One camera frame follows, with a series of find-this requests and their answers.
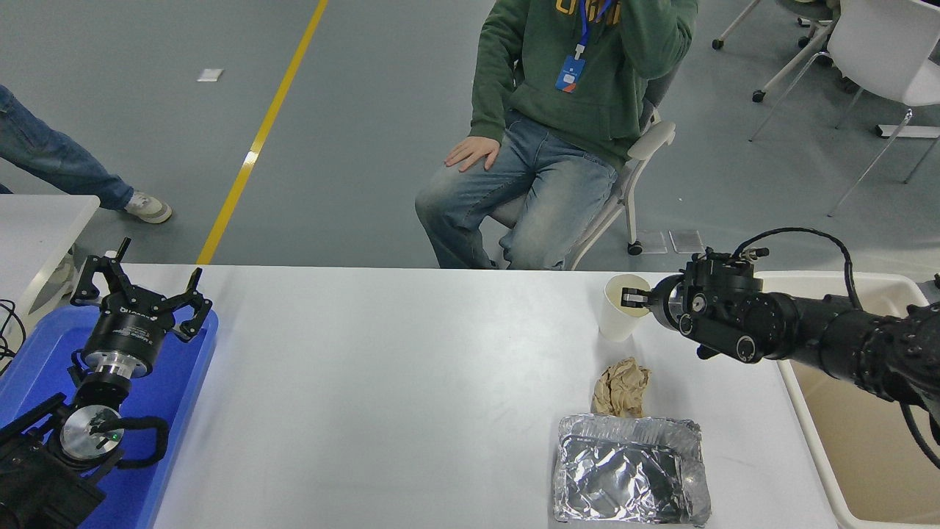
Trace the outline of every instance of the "aluminum foil tray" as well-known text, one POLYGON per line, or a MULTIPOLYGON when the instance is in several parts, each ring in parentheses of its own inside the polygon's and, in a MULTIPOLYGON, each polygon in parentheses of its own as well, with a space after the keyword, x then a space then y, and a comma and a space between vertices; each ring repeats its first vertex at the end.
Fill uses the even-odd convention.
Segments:
POLYGON ((692 421, 582 414, 558 425, 558 521, 702 526, 712 514, 692 421))

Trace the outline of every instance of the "blue jeans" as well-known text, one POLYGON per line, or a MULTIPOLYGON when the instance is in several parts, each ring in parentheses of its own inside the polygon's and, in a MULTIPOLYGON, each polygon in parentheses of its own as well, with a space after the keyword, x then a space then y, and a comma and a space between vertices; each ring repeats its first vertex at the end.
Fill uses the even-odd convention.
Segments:
MULTIPOLYGON (((102 208, 123 209, 133 188, 110 174, 72 138, 49 128, 0 85, 0 158, 70 195, 96 195, 102 208)), ((10 190, 0 184, 0 193, 10 190)))
POLYGON ((502 146, 490 170, 478 161, 441 167, 415 199, 442 268, 495 268, 479 225, 497 206, 526 194, 513 228, 499 241, 510 268, 560 269, 590 221, 601 211, 617 170, 601 158, 552 136, 509 112, 502 146))

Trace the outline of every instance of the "white paper cup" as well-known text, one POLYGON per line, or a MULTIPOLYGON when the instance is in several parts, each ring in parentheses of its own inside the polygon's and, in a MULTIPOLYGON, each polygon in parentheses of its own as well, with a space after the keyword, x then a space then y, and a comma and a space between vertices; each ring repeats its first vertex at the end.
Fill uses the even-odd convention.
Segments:
POLYGON ((620 306, 620 297, 624 288, 636 288, 649 291, 650 284, 633 274, 614 276, 603 288, 603 304, 598 328, 601 334, 611 342, 623 342, 640 323, 640 318, 650 313, 649 309, 631 309, 620 306))

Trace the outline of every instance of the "blue tray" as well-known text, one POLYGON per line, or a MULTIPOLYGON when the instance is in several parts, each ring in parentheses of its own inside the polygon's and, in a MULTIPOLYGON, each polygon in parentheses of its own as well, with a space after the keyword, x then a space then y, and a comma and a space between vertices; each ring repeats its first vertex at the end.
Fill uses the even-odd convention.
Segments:
MULTIPOLYGON (((71 366, 71 352, 85 346, 98 315, 97 307, 63 307, 39 321, 0 378, 0 426, 54 393, 64 393, 66 402, 71 402, 75 386, 66 371, 71 366)), ((184 308, 176 317, 178 321, 188 319, 192 311, 184 308)), ((121 405, 120 414, 163 417, 170 425, 166 457, 146 469, 113 470, 106 475, 98 485, 107 497, 81 524, 81 529, 149 529, 153 525, 212 359, 218 325, 218 316, 210 312, 202 330, 189 344, 168 335, 153 373, 132 381, 131 394, 121 405)), ((152 430, 129 430, 121 448, 126 458, 139 459, 153 453, 153 442, 152 430)))

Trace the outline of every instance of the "hand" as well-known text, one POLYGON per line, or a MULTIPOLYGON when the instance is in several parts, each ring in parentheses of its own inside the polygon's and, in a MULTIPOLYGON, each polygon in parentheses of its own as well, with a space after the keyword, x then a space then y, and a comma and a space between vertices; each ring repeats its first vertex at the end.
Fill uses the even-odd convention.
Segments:
POLYGON ((499 142, 495 139, 482 136, 469 136, 450 150, 444 160, 444 165, 453 167, 463 162, 459 171, 464 172, 471 168, 480 158, 486 156, 483 168, 490 170, 499 154, 499 142))

